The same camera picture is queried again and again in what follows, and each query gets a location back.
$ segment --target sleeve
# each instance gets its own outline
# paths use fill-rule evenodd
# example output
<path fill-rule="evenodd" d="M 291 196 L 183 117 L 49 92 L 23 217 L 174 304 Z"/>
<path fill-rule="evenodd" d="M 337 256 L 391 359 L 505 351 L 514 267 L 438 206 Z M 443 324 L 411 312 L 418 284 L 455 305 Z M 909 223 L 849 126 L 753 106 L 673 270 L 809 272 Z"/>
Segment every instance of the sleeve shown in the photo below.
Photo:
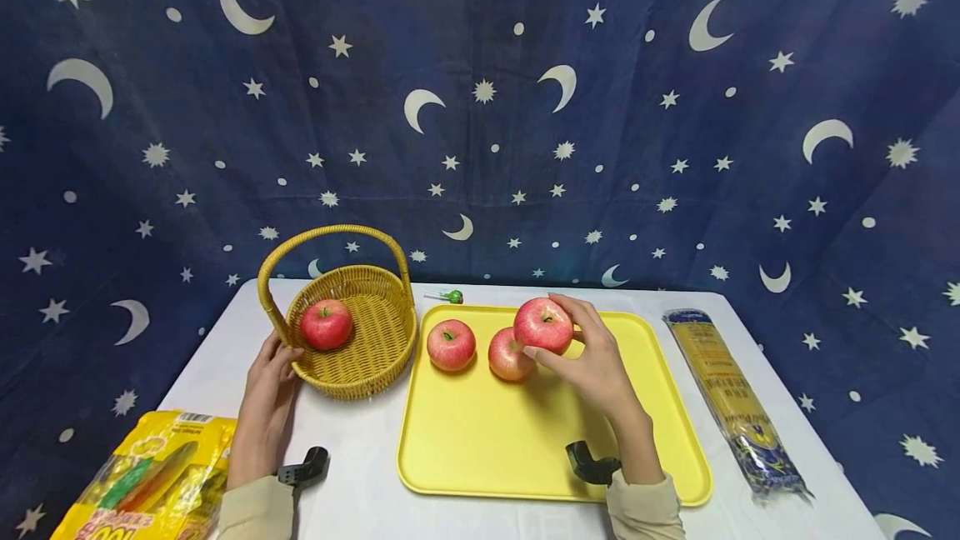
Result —
<path fill-rule="evenodd" d="M 626 483 L 623 472 L 613 472 L 607 489 L 607 510 L 618 540 L 684 540 L 680 498 L 673 477 L 653 485 Z"/>
<path fill-rule="evenodd" d="M 219 540 L 290 540 L 293 490 L 266 476 L 228 491 L 220 507 Z"/>

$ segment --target fabric backdrop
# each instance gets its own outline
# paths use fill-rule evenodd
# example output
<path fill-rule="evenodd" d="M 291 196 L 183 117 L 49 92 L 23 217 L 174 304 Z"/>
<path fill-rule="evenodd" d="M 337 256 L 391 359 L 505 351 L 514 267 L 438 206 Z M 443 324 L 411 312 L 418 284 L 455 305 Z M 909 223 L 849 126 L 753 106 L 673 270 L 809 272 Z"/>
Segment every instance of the fabric backdrop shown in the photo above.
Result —
<path fill-rule="evenodd" d="M 361 223 L 419 281 L 725 294 L 888 533 L 952 538 L 959 8 L 2 0 L 0 532 L 51 532 L 274 246 Z"/>

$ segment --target yellow tray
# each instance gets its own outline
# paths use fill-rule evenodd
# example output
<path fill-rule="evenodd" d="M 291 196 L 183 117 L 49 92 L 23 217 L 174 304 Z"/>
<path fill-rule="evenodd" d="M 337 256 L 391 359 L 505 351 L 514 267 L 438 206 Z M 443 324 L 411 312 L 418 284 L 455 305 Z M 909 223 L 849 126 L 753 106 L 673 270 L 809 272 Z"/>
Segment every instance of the yellow tray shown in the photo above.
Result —
<path fill-rule="evenodd" d="M 512 326 L 516 313 L 440 305 L 424 315 L 397 448 L 400 479 L 422 494 L 602 502 L 606 488 L 574 476 L 564 447 L 586 439 L 595 458 L 617 456 L 607 420 L 541 365 L 520 383 L 501 382 L 488 367 L 493 334 Z M 654 419 L 659 457 L 681 502 L 705 503 L 713 477 L 653 330 L 631 313 L 600 317 L 617 337 L 633 388 Z M 477 340 L 473 363 L 453 375 L 438 371 L 426 354 L 426 336 L 444 319 L 460 319 Z M 566 356 L 582 350 L 574 342 Z"/>

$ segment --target spaghetti package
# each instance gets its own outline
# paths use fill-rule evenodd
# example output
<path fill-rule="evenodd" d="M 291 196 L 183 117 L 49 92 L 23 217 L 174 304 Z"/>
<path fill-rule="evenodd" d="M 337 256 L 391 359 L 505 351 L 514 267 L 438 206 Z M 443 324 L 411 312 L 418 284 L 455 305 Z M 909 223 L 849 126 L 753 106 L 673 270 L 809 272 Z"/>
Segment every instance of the spaghetti package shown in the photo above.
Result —
<path fill-rule="evenodd" d="M 778 492 L 812 496 L 708 315 L 689 308 L 666 312 L 663 319 L 687 358 L 754 498 L 765 502 Z"/>
<path fill-rule="evenodd" d="M 150 412 L 70 507 L 52 540 L 202 540 L 227 485 L 236 421 Z"/>

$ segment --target table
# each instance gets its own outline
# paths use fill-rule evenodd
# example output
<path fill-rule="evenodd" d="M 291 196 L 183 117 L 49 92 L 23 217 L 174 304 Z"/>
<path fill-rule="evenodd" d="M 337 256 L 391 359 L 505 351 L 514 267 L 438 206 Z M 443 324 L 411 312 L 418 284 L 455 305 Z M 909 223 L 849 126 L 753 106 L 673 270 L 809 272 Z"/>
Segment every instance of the table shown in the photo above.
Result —
<path fill-rule="evenodd" d="M 277 305 L 285 312 L 306 283 L 272 280 L 270 287 Z M 417 316 L 422 318 L 437 304 L 423 294 L 442 287 L 431 283 L 412 286 Z M 462 289 L 468 303 L 513 307 L 551 289 L 463 285 L 457 288 Z M 841 467 L 830 457 L 727 299 L 709 292 L 586 288 L 562 291 L 593 302 L 600 311 L 636 313 L 649 321 L 656 332 L 713 470 L 712 498 L 705 506 L 684 508 L 681 513 L 690 540 L 883 540 L 883 533 Z M 812 506 L 795 496 L 781 497 L 766 507 L 753 503 L 750 489 L 680 349 L 661 320 L 663 312 L 671 308 L 701 308 L 713 319 L 816 496 Z M 270 330 L 270 321 L 259 305 L 257 281 L 248 281 L 240 287 L 159 408 L 235 418 L 248 366 Z M 397 444 L 408 382 L 409 366 L 384 393 L 360 402 L 336 402 L 304 384 L 292 414 L 292 437 L 285 463 L 301 462 L 314 445 L 327 447 L 331 459 L 327 481 L 301 496 L 297 538 L 613 538 L 602 504 L 429 497 L 407 490 L 397 475 Z"/>

